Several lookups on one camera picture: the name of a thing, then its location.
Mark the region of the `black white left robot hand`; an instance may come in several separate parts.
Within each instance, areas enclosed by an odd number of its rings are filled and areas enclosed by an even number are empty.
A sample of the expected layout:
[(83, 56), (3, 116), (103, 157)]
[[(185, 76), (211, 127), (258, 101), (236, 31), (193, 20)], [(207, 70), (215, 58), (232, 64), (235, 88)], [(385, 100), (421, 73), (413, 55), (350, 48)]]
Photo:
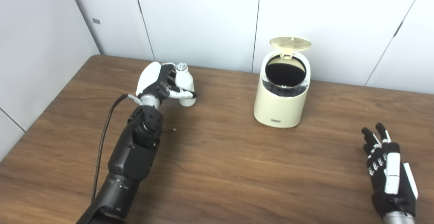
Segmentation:
[(152, 62), (141, 73), (135, 102), (159, 108), (168, 98), (179, 100), (184, 107), (196, 103), (194, 80), (186, 63)]

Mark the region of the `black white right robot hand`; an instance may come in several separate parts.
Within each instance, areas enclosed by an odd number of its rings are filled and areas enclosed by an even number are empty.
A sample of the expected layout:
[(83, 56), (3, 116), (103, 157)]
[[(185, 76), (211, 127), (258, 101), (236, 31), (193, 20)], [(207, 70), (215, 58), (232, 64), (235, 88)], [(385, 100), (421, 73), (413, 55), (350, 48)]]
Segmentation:
[(371, 200), (383, 219), (395, 216), (414, 219), (418, 189), (409, 163), (401, 160), (400, 145), (392, 141), (382, 123), (375, 125), (380, 138), (362, 128), (367, 171), (373, 187)]

